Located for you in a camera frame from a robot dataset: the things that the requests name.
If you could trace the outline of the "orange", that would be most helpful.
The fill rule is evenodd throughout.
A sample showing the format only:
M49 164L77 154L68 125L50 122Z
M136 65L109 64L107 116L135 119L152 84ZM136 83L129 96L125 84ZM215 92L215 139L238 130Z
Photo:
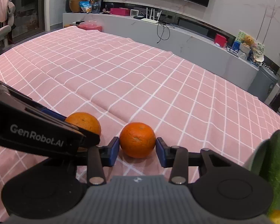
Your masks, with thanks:
M100 142L101 126L99 121L91 114L86 112L76 112L65 119L65 122L82 129L86 139L79 146L78 152L86 152L90 146L98 145Z
M141 122L127 124L122 129L119 140L124 154L137 159L148 157L156 144L156 136L153 129Z

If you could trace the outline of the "green cucumber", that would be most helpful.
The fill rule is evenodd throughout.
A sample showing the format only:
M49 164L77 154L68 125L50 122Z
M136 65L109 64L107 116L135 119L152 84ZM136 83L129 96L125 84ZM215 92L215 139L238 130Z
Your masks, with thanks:
M271 214L280 199L280 130L275 131L267 140L266 153L259 176L265 179L273 189L273 202L267 212Z

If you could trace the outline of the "blue snack bag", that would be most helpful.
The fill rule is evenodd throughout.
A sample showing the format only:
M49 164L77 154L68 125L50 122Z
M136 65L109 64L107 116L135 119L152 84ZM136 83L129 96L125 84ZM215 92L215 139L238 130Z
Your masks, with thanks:
M88 14L88 13L91 13L91 11L92 11L92 5L90 4L89 1L80 1L79 6L83 13Z

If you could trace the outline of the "pink plastic basket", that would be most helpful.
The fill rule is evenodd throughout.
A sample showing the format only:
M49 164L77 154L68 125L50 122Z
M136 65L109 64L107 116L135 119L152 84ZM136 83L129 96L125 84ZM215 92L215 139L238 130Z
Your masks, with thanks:
M99 25L96 21L84 21L78 25L78 28L84 30L98 30L102 32L102 26Z

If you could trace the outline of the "green colander bowl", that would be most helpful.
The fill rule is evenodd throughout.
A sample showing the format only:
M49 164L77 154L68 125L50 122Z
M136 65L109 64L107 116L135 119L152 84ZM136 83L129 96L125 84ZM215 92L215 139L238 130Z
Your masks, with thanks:
M266 177L261 175L262 164L264 163L267 146L269 144L269 139L264 140L260 145L255 149L255 151L249 156L249 158L243 164L243 168L251 171L252 173L261 176L266 180Z

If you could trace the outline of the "golden round vase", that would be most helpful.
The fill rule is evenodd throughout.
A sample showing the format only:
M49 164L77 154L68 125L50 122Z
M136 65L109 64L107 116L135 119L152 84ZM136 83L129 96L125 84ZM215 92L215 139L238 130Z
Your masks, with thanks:
M69 6L73 13L80 13L80 2L87 1L87 0L69 0Z

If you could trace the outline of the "red box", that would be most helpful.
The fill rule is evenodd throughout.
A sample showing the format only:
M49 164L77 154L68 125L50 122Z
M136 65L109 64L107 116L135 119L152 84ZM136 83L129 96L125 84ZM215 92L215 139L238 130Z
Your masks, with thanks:
M215 35L214 44L218 47L225 48L227 46L227 38L219 33Z

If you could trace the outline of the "pink chair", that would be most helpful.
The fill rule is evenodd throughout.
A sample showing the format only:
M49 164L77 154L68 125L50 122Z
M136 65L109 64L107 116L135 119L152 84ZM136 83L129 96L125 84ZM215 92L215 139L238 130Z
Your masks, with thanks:
M13 44L15 5L11 0L0 0L0 46Z

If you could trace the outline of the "pink checkered tablecloth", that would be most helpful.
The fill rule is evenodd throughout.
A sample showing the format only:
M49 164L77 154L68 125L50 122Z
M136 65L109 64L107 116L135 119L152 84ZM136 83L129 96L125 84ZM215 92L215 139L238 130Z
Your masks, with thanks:
M272 187L243 164L280 116L171 52L75 26L0 55L0 81L65 117L100 123L98 147L129 123L188 151L188 184L169 182L156 149L121 147L107 183L87 184L87 149L52 157L0 146L0 223L269 223Z

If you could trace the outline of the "yellow-green pear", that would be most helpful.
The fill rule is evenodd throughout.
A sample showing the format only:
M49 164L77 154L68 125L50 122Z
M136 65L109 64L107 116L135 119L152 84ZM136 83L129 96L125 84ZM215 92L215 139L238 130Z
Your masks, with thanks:
M280 224L280 210L273 210L268 215L273 224Z

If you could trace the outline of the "grey tv console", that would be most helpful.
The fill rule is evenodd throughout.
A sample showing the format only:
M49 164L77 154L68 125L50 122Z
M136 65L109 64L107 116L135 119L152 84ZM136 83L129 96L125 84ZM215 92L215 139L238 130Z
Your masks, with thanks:
M218 47L213 41L182 29L176 25L162 26L134 19L93 13L64 13L63 24L73 24L78 20L96 21L105 33L130 38L138 43L172 52L226 80L248 90L259 68L247 60ZM268 97L277 94L276 84Z

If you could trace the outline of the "teddy bear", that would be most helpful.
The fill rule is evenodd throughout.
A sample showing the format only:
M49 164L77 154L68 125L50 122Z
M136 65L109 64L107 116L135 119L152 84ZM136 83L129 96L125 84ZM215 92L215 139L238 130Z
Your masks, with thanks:
M247 46L252 46L254 44L254 39L253 37L249 36L246 34L242 40L242 42L247 45Z

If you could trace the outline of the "grey trash bin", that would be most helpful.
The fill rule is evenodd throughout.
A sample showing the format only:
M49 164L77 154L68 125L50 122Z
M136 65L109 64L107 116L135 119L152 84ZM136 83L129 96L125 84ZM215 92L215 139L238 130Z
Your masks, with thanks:
M266 66L260 66L253 82L248 88L248 93L264 102L278 81L274 72Z

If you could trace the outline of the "white wifi router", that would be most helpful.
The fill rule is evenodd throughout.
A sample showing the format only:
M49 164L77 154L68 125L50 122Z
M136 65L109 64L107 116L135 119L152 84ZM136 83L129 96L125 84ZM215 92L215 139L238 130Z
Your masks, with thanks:
M160 22L160 16L162 11L157 12L155 9L151 9L150 12L147 8L147 13L144 18L141 19L141 21L157 24Z

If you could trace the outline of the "pink box on console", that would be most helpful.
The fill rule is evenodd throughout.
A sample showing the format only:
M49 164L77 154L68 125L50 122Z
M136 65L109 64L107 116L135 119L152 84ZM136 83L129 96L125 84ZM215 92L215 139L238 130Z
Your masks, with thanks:
M128 8L111 8L110 14L118 16L130 16L130 10Z

